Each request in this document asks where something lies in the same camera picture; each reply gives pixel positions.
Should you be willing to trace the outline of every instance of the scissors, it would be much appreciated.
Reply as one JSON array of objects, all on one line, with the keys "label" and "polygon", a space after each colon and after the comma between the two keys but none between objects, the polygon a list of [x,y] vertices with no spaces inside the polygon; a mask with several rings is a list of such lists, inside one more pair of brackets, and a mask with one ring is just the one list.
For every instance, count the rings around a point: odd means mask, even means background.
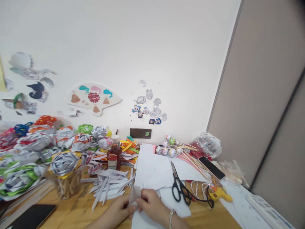
[{"label": "scissors", "polygon": [[[179,179],[178,175],[177,175],[177,171],[176,171],[176,168],[174,166],[174,163],[171,162],[171,165],[172,165],[172,170],[173,170],[173,176],[174,176],[174,184],[172,186],[172,193],[173,193],[173,196],[175,198],[175,200],[177,202],[180,202],[181,200],[181,194],[184,198],[184,202],[187,204],[187,205],[190,205],[191,204],[191,200],[193,198],[193,195],[191,194],[191,192],[189,190],[187,190],[187,188],[184,186],[184,184],[181,182],[181,180]],[[179,194],[179,198],[176,198],[175,194],[174,194],[174,188],[177,189],[178,191],[178,194]]]}]

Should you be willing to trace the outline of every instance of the black phone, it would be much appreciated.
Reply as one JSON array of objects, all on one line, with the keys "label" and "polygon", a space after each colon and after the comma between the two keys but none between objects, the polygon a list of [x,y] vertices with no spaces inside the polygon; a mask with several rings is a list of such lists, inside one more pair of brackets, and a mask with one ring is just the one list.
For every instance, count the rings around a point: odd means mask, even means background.
[{"label": "black phone", "polygon": [[212,162],[209,161],[205,156],[199,157],[198,160],[204,164],[218,179],[225,177],[225,174],[218,169]]},{"label": "black phone", "polygon": [[55,209],[56,205],[32,205],[12,223],[12,229],[36,229]]}]

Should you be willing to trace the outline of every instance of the bracelet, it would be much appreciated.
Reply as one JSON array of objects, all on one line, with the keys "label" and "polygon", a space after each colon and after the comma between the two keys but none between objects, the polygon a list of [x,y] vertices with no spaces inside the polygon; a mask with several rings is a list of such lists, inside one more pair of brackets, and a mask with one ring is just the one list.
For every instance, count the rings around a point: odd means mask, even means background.
[{"label": "bracelet", "polygon": [[173,217],[173,213],[176,213],[175,210],[171,210],[171,213],[169,214],[169,229],[172,229],[172,217]]}]

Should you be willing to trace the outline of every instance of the brown bottle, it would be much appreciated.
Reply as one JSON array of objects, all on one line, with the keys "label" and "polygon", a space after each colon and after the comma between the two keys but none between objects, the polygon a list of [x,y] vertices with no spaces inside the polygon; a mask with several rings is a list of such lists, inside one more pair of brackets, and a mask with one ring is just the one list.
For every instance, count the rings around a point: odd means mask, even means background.
[{"label": "brown bottle", "polygon": [[120,170],[122,159],[122,148],[120,144],[120,136],[114,135],[112,137],[113,145],[107,153],[107,169]]}]

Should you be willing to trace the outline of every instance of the hand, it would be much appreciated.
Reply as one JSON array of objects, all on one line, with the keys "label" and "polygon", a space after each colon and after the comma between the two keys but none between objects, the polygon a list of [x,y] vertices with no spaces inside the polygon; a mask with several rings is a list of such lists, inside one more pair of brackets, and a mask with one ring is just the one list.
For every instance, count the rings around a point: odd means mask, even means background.
[{"label": "hand", "polygon": [[137,199],[139,211],[144,210],[149,218],[167,227],[171,210],[163,204],[154,189],[142,189],[141,194],[142,198]]},{"label": "hand", "polygon": [[132,219],[133,213],[137,209],[137,206],[131,205],[128,208],[123,209],[124,205],[127,205],[128,203],[129,195],[122,195],[115,198],[107,210],[86,228],[113,229],[127,217]]}]

